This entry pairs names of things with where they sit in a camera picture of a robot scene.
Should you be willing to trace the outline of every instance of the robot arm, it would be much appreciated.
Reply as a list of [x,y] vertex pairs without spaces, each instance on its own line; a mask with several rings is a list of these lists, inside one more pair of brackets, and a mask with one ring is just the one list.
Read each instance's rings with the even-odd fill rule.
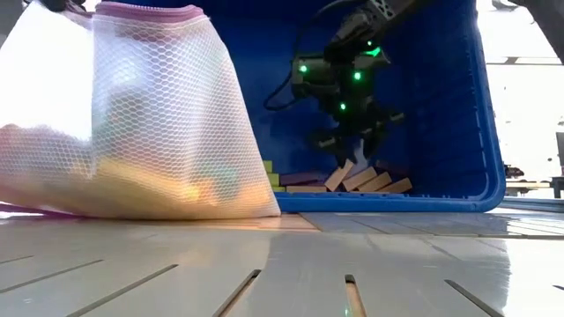
[[363,140],[369,159],[385,136],[387,122],[403,114],[384,110],[374,96],[375,72],[390,64],[380,48],[384,33],[425,0],[368,0],[348,15],[322,53],[297,55],[291,73],[292,91],[299,100],[314,97],[320,110],[338,126],[318,130],[312,145],[335,155],[338,165],[355,162],[354,146]]

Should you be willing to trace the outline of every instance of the green wooden block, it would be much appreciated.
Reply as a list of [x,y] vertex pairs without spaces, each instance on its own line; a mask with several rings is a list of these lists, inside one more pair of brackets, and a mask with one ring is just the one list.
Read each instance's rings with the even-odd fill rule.
[[266,173],[272,173],[274,170],[272,169],[272,161],[263,161],[264,169]]
[[267,173],[267,174],[271,186],[280,186],[280,175],[276,173]]

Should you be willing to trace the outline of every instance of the black cable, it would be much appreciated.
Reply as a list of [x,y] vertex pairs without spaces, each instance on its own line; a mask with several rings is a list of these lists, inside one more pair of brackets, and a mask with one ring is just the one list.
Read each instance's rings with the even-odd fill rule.
[[[308,30],[308,28],[313,25],[316,20],[323,14],[325,13],[327,10],[335,8],[337,6],[341,6],[343,4],[350,4],[350,3],[356,3],[356,2],[364,2],[366,0],[335,0],[330,4],[325,5],[323,8],[321,8],[318,12],[316,12],[314,14],[313,17],[311,17],[309,19],[308,22],[306,22],[299,30],[298,33],[296,34],[296,39],[293,43],[293,47],[292,47],[292,51],[293,51],[293,56],[292,56],[292,60],[296,58],[296,56],[298,55],[298,50],[300,49],[300,42],[301,42],[301,38],[303,37],[303,35],[305,34],[305,32]],[[288,82],[290,82],[290,79],[292,79],[292,69],[290,69],[290,72],[288,73],[288,75],[286,76],[286,78],[284,79],[284,81],[274,89],[273,92],[271,92],[271,94],[268,95],[268,97],[266,97],[266,99],[264,100],[263,106],[264,108],[266,108],[267,110],[271,110],[271,111],[279,111],[279,110],[284,110],[289,108],[291,105],[295,104],[296,102],[300,101],[299,99],[293,99],[289,102],[286,102],[285,104],[282,105],[278,105],[275,107],[269,106],[269,103],[271,102],[271,100],[278,95],[283,89],[284,87],[288,84]]]

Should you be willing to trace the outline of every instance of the yellow wooden block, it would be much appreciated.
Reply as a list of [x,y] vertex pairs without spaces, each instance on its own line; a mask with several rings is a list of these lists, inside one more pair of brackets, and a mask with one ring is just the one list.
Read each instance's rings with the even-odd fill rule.
[[276,173],[268,173],[268,180],[271,186],[280,186],[280,175]]
[[329,176],[329,178],[325,181],[325,187],[327,187],[330,191],[335,191],[341,181],[345,179],[346,175],[351,172],[353,167],[354,163],[350,160],[347,160],[343,168],[338,167],[335,172],[333,172],[333,174]]
[[373,167],[369,167],[364,171],[357,173],[356,175],[349,177],[343,181],[345,189],[351,191],[360,185],[366,184],[368,181],[372,180],[374,177],[378,176],[376,170]]
[[378,193],[402,194],[410,189],[412,189],[412,183],[408,178],[404,178],[400,181],[386,186],[385,188],[378,189]]
[[391,177],[388,172],[380,174],[379,176],[368,181],[364,185],[359,186],[360,192],[373,192],[391,183]]
[[274,169],[272,168],[272,161],[263,161],[263,164],[264,164],[264,169],[266,170],[266,173],[274,172]]

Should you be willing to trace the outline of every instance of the pile of wooden blocks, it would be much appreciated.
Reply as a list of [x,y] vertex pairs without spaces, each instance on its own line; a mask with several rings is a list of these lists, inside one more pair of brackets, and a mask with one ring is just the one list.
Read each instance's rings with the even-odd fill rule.
[[[329,190],[331,192],[402,194],[412,189],[412,183],[409,178],[405,177],[407,171],[383,161],[377,161],[375,166],[370,166],[360,173],[349,176],[354,163],[347,160],[345,166],[336,169],[329,178],[327,174],[315,172],[280,175],[273,172],[272,161],[265,160],[263,163],[272,190],[275,192],[324,193]],[[393,182],[390,174],[403,178]]]
[[264,160],[264,169],[266,170],[266,174],[268,175],[268,181],[271,183],[272,190],[275,192],[283,192],[286,191],[286,188],[280,186],[280,174],[274,173],[274,166],[272,161]]
[[330,191],[337,191],[339,186],[343,184],[343,188],[346,192],[379,194],[402,194],[412,189],[412,183],[407,177],[400,181],[392,182],[390,176],[392,171],[386,171],[390,168],[390,165],[378,161],[375,166],[384,170],[384,172],[377,173],[376,169],[370,166],[362,172],[347,178],[347,175],[354,167],[354,163],[347,160],[345,166],[335,170],[327,179],[325,187]]

